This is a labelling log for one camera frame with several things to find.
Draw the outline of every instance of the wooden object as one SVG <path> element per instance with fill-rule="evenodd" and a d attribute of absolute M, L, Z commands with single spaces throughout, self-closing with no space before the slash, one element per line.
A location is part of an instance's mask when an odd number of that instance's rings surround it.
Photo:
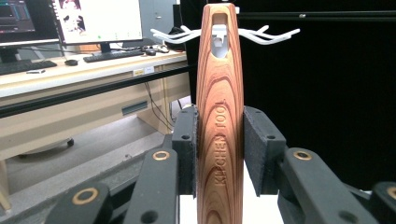
<path fill-rule="evenodd" d="M 212 26 L 227 26 L 228 51 L 212 53 Z M 198 61 L 198 223 L 242 223 L 243 82 L 235 8 L 204 8 Z"/>

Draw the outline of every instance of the cable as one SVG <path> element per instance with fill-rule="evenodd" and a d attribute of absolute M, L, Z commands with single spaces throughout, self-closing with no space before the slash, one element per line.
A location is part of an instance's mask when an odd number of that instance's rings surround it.
<path fill-rule="evenodd" d="M 174 127 L 173 124 L 171 122 L 169 122 L 169 120 L 166 118 L 165 114 L 161 111 L 161 109 L 157 106 L 157 104 L 155 104 L 154 100 L 152 99 L 152 95 L 151 95 L 151 89 L 149 87 L 149 83 L 145 82 L 145 86 L 146 86 L 146 90 L 148 91 L 148 97 L 150 99 L 151 102 L 151 110 L 154 113 L 155 117 L 157 117 L 157 119 L 162 122 L 167 129 L 169 129 L 169 131 L 172 131 L 172 129 L 169 127 L 171 126 L 172 128 Z M 160 111 L 160 113 L 163 115 L 163 117 L 165 118 L 165 121 L 163 121 L 154 111 L 154 105 L 155 107 L 158 109 L 158 111 Z"/>

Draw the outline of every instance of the monitor screen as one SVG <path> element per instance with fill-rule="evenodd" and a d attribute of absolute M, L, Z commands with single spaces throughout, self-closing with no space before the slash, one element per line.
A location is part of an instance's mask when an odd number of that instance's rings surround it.
<path fill-rule="evenodd" d="M 0 1 L 0 57 L 15 62 L 17 49 L 59 43 L 48 0 Z"/>
<path fill-rule="evenodd" d="M 138 0 L 51 0 L 63 45 L 141 40 Z"/>

